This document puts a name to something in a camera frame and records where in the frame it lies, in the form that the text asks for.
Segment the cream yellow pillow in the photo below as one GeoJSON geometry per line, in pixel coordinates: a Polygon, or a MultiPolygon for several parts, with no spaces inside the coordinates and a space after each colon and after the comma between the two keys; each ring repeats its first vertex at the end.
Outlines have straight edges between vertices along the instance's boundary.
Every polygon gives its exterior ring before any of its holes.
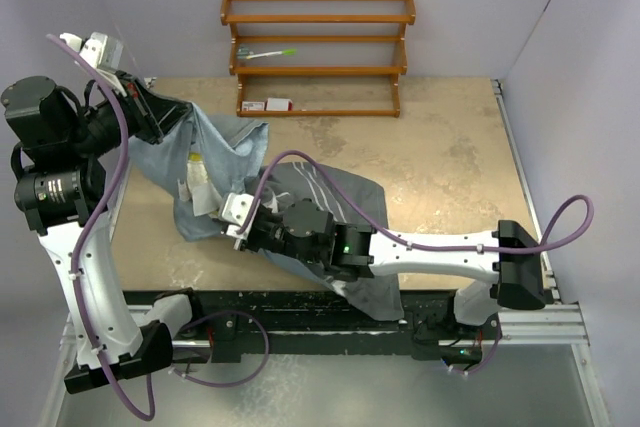
{"type": "Polygon", "coordinates": [[[181,201],[191,203],[194,216],[218,216],[222,196],[214,187],[201,154],[189,153],[186,179],[178,181],[178,194],[181,201]]]}

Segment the grey striped pillowcase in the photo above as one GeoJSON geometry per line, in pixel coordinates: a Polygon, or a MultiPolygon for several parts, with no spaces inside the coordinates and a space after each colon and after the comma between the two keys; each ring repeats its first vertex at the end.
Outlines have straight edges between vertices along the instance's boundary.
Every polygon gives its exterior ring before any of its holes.
{"type": "MultiPolygon", "coordinates": [[[[159,144],[131,137],[128,153],[147,179],[173,197],[176,229],[185,240],[195,242],[222,236],[226,224],[207,215],[194,216],[191,203],[179,199],[178,181],[186,179],[189,153],[202,155],[223,203],[229,193],[255,192],[265,169],[268,134],[269,126],[264,121],[207,115],[199,107],[193,107],[159,144]]],[[[382,227],[388,224],[382,186],[329,166],[281,162],[270,173],[261,194],[263,206],[276,212],[304,198],[331,212],[340,222],[363,224],[372,219],[382,227]]],[[[375,320],[395,321],[404,315],[395,275],[344,282],[323,276],[281,254],[264,250],[259,253],[278,267],[332,290],[375,320]]]]}

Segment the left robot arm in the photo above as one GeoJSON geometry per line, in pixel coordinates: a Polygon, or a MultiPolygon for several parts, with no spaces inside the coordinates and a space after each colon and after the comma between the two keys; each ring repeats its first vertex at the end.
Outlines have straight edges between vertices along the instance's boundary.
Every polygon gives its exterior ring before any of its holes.
{"type": "Polygon", "coordinates": [[[162,295],[142,321],[126,303],[108,211],[119,181],[106,177],[99,159],[124,150],[132,136],[160,143],[191,107],[124,72],[116,81],[118,110],[108,100],[91,107],[46,76],[21,79],[1,95],[19,139],[11,154],[14,200],[56,270],[76,335],[76,361],[64,378],[71,394],[167,368],[176,334],[194,339],[206,325],[190,289],[162,295]]]}

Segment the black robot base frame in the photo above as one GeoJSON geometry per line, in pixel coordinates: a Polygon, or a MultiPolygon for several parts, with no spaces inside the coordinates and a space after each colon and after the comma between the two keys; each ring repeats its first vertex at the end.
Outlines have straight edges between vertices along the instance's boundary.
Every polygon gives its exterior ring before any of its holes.
{"type": "Polygon", "coordinates": [[[201,291],[204,325],[178,335],[177,349],[234,363],[245,354],[399,355],[452,364],[480,361],[482,346],[500,338],[499,319],[480,327],[455,322],[449,290],[408,290],[404,315],[376,321],[328,291],[201,291]]]}

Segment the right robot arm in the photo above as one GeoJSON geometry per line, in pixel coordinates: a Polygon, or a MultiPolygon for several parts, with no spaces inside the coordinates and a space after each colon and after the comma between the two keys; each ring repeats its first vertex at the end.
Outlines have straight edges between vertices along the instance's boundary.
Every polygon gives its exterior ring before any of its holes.
{"type": "Polygon", "coordinates": [[[469,337],[501,307],[533,311],[546,305],[538,245],[515,221],[465,235],[393,233],[340,222],[309,198],[273,213],[249,194],[229,196],[220,217],[236,249],[281,254],[339,281],[405,273],[471,279],[444,316],[456,338],[469,337]]]}

